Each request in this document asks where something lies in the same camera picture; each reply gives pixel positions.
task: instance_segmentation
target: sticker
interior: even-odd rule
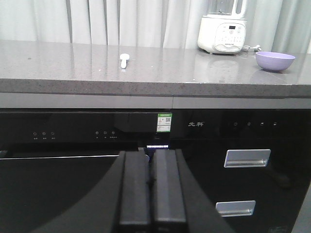
[[[172,113],[159,113],[157,115],[156,132],[170,132]]]

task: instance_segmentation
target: blender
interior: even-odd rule
[[[198,46],[210,53],[240,52],[246,35],[246,7],[247,0],[211,0],[208,13],[202,16]]]

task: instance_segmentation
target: gray countertop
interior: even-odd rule
[[[130,54],[126,69],[119,56]],[[118,96],[311,98],[311,54],[280,73],[253,52],[0,41],[0,92]]]

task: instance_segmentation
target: silver drawer handle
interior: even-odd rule
[[[228,150],[224,167],[265,167],[268,165],[270,153],[270,149]]]
[[[251,216],[255,205],[255,200],[218,202],[216,210],[222,217]]]

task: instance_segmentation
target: curtain fold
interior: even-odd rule
[[[0,39],[197,48],[210,0],[0,0]],[[245,45],[311,53],[310,0],[248,0]]]

